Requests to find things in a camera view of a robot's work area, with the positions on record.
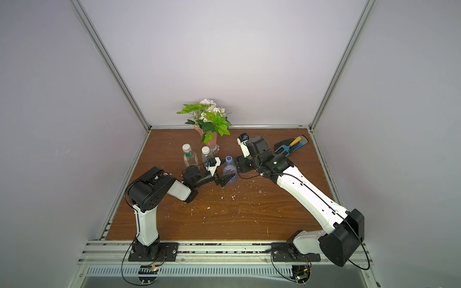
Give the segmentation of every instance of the black cable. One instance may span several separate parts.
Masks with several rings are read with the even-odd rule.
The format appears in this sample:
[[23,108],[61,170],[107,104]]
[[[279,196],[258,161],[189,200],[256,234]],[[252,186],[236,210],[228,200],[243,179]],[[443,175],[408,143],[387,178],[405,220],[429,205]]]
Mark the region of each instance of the black cable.
[[[163,262],[162,262],[162,264],[157,265],[156,267],[160,267],[160,266],[162,266],[162,265],[165,263],[165,260],[166,260],[166,251],[165,251],[165,250],[162,250],[162,252],[163,252],[163,254],[165,255],[165,256],[163,257]],[[152,266],[152,264],[154,264],[155,262],[157,262],[157,260],[158,260],[159,258],[160,258],[160,254],[159,254],[159,256],[157,257],[157,259],[156,259],[154,262],[152,262],[151,264],[149,264],[149,266]]]
[[242,178],[242,179],[251,179],[251,178],[255,178],[255,177],[261,176],[260,174],[258,174],[258,175],[254,175],[254,176],[251,176],[251,177],[248,177],[248,178],[243,178],[242,176],[240,176],[240,173],[239,173],[238,171],[237,171],[237,174],[238,174],[238,176],[239,176],[240,178]]
[[300,180],[298,177],[294,176],[294,175],[291,175],[291,174],[288,174],[288,173],[272,173],[272,174],[269,174],[269,175],[288,175],[288,176],[291,176],[293,178],[295,178],[296,180],[298,180],[302,185],[306,186],[312,193],[315,194],[315,196],[317,196],[320,200],[323,201],[323,203],[325,203],[328,208],[330,208],[336,215],[338,215],[349,227],[350,229],[352,230],[352,232],[355,234],[355,237],[357,238],[357,240],[359,241],[360,245],[362,246],[362,249],[363,249],[363,252],[365,253],[365,256],[366,256],[366,260],[368,261],[368,267],[367,268],[362,268],[360,267],[359,265],[355,264],[354,262],[352,262],[351,260],[348,259],[348,261],[350,263],[352,263],[355,267],[357,268],[360,268],[362,270],[368,270],[370,269],[370,259],[368,257],[368,254],[365,250],[365,247],[363,246],[363,243],[360,241],[360,238],[359,236],[357,235],[357,233],[354,231],[354,229],[352,228],[352,226],[346,221],[346,219],[344,219],[341,215],[339,215],[339,213],[337,213],[335,211],[335,209],[333,209],[325,200],[323,200],[322,197],[320,197],[317,193],[315,193],[308,185],[304,184],[304,182],[302,180]]
[[133,185],[134,185],[136,182],[139,182],[139,181],[141,181],[141,180],[136,180],[136,181],[134,181],[133,183],[131,183],[131,184],[126,188],[125,194],[123,195],[123,198],[125,199],[126,204],[127,204],[128,206],[130,206],[134,211],[136,211],[136,209],[133,208],[133,205],[130,205],[130,204],[128,203],[128,201],[127,201],[127,199],[126,199],[126,195],[130,192],[131,187],[133,187]]
[[125,262],[126,254],[128,254],[128,251],[130,250],[131,246],[132,246],[133,243],[135,242],[136,237],[138,237],[137,234],[136,234],[135,238],[133,239],[133,241],[131,242],[131,244],[130,244],[130,246],[128,247],[128,249],[126,250],[125,255],[123,256],[123,259],[122,259],[122,266],[121,266],[121,268],[120,268],[120,271],[121,271],[121,273],[122,273],[122,278],[123,278],[123,280],[125,280],[125,282],[127,282],[128,284],[131,284],[131,285],[134,285],[134,286],[149,286],[149,285],[152,285],[152,284],[155,282],[155,280],[152,281],[152,283],[142,285],[142,284],[131,283],[130,281],[128,281],[128,280],[125,279],[125,276],[123,276],[123,262]]
[[280,272],[277,270],[277,268],[275,268],[274,261],[272,260],[272,253],[271,253],[271,262],[272,262],[272,266],[274,266],[275,271],[277,271],[277,273],[280,274],[280,276],[282,276],[282,277],[285,278],[286,280],[291,281],[291,282],[294,282],[294,283],[298,283],[298,281],[295,281],[295,280],[292,280],[292,279],[288,279],[287,277],[283,276],[283,274],[280,273]]
[[200,163],[200,164],[198,164],[198,165],[189,165],[187,168],[189,168],[190,166],[197,166],[197,167],[199,167],[200,165],[203,165],[203,164],[205,164],[205,163],[208,163],[208,161],[203,162],[203,163]]

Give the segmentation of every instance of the wooden table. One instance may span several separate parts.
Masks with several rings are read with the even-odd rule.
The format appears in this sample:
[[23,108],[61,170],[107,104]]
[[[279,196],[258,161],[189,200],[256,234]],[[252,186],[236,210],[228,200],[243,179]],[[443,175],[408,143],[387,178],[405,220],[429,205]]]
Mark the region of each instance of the wooden table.
[[[309,143],[289,156],[303,175],[331,197],[317,153],[305,129],[230,129],[230,136],[219,136],[216,154],[240,156],[237,137],[262,136],[273,149],[274,143],[305,135]],[[189,143],[201,159],[200,137],[193,129],[155,129],[144,147],[131,181],[158,166],[182,180],[185,169],[182,145]],[[242,177],[256,175],[254,171]],[[198,188],[189,204],[166,195],[157,209],[157,229],[162,240],[286,240],[298,229],[320,230],[314,217],[288,192],[269,179],[237,178],[224,188],[209,183]],[[124,200],[109,229],[107,240],[132,240],[136,234],[133,210]]]

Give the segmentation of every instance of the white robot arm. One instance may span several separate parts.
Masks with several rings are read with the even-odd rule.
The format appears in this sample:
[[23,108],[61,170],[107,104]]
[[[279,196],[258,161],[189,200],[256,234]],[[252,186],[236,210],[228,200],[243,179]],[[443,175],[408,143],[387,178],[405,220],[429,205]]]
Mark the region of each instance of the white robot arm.
[[233,175],[220,178],[216,173],[219,165],[221,160],[215,157],[206,163],[203,173],[200,173],[198,166],[189,166],[184,170],[182,182],[155,166],[128,186],[125,193],[135,211],[137,230],[129,261],[152,261],[158,258],[161,251],[156,217],[158,204],[166,194],[190,203],[198,194],[196,189],[212,181],[224,186]]
[[[236,159],[237,170],[245,173],[256,170],[263,177],[288,191],[319,222],[325,235],[318,238],[325,256],[338,266],[344,266],[361,245],[364,235],[364,217],[356,209],[349,212],[315,187],[283,154],[273,155],[261,137],[250,139],[241,134],[237,143],[243,155]],[[312,247],[308,232],[298,231],[287,241],[294,253],[307,254]]]

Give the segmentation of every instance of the yellow handle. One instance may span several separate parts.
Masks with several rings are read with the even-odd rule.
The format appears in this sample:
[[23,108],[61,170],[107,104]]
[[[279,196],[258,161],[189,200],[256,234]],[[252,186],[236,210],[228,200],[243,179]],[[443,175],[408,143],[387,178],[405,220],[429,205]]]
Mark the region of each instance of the yellow handle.
[[290,144],[290,146],[295,145],[295,144],[298,143],[299,141],[301,141],[301,136],[298,136],[296,139],[294,139],[293,142]]

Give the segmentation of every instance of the plastic water bottle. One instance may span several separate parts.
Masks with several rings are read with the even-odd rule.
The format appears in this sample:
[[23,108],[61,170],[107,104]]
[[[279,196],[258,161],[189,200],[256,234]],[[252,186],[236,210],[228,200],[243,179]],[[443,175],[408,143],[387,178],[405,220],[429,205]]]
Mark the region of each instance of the plastic water bottle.
[[234,182],[237,179],[237,167],[234,163],[234,159],[231,156],[226,157],[226,162],[223,166],[223,174],[226,175],[235,175],[229,182]]
[[192,151],[190,144],[184,144],[183,151],[184,151],[184,163],[186,164],[186,167],[199,164],[197,154],[194,151]]
[[207,162],[210,158],[214,158],[213,152],[211,152],[210,147],[204,146],[202,148],[202,162],[205,163]]

